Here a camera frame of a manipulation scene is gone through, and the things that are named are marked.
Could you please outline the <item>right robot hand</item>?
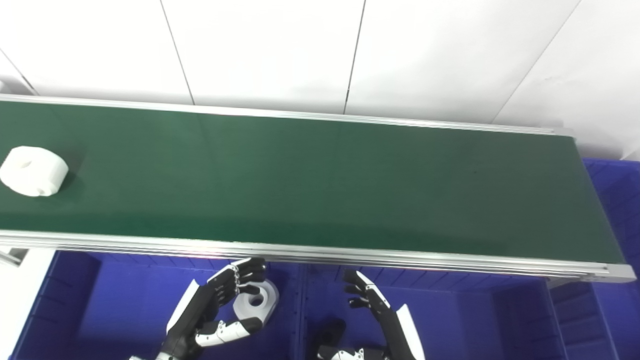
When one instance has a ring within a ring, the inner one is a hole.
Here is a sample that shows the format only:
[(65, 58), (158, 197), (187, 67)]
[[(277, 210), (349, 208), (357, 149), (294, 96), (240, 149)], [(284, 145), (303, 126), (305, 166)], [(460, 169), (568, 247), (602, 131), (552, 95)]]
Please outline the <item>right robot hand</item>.
[(339, 347), (339, 332), (346, 328), (341, 320), (323, 332), (315, 350), (317, 360), (425, 360), (423, 344), (407, 304), (393, 310), (379, 287), (359, 270), (346, 269), (342, 278), (346, 282), (344, 291), (354, 295), (348, 300), (349, 307), (370, 310), (380, 325), (385, 347)]

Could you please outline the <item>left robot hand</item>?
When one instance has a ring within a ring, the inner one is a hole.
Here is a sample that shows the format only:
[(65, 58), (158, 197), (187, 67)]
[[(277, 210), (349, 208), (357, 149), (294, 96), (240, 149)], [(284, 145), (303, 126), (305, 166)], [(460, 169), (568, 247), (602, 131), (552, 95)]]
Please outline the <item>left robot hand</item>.
[(266, 279), (262, 257), (235, 260), (222, 267), (205, 284), (192, 281), (166, 326), (158, 360), (196, 360), (207, 347), (221, 346), (262, 330), (259, 317), (231, 323), (216, 321), (221, 307), (239, 295), (258, 296), (258, 283)]

